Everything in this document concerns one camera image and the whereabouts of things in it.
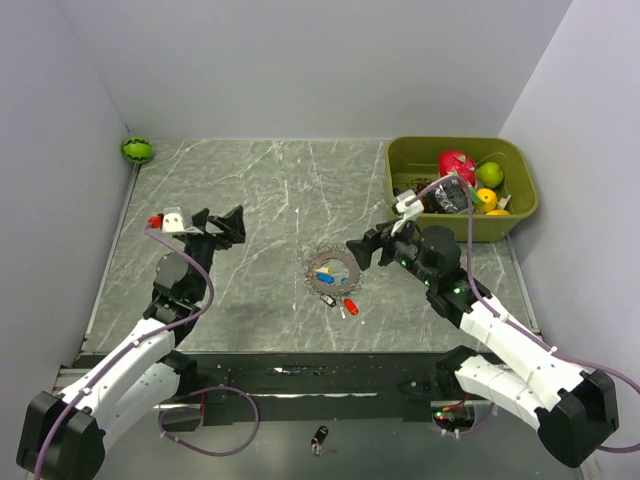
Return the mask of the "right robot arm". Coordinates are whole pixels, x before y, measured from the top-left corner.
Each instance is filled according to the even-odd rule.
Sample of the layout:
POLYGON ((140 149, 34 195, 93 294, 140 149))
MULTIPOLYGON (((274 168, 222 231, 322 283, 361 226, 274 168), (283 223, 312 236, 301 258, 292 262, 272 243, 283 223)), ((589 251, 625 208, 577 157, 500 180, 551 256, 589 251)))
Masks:
POLYGON ((561 358, 518 326, 499 299, 465 270, 453 233, 413 222, 398 233, 380 224, 346 246, 366 270, 375 252, 380 265, 401 265, 427 288, 426 298, 441 317, 487 347, 494 365, 459 347, 443 358, 437 387, 448 398, 481 396, 529 425, 560 463, 576 468, 619 427, 613 379, 596 367, 561 358))

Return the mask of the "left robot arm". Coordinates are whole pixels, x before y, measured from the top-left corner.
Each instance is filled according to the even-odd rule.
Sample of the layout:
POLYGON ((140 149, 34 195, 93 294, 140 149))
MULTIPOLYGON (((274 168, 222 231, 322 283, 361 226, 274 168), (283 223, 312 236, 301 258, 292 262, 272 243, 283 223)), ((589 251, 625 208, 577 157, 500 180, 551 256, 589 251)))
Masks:
POLYGON ((176 348, 213 304, 215 253, 246 239, 244 209, 219 216, 166 208, 144 232, 168 251, 141 319, 79 380, 57 394, 40 392, 27 407, 16 463, 36 479, 94 478, 109 447, 146 409, 197 392, 197 366, 176 348))

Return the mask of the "blue tagged key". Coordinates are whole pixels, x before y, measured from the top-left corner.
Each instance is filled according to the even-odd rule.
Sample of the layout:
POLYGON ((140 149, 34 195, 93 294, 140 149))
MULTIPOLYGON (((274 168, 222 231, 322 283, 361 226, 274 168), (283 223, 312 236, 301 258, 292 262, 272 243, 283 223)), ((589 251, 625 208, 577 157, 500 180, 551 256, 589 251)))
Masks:
POLYGON ((324 282, 326 284, 334 284, 335 283, 335 278, 330 275, 330 274, 326 274, 326 273, 317 273, 316 274, 316 278, 318 280, 320 280, 321 282, 324 282))

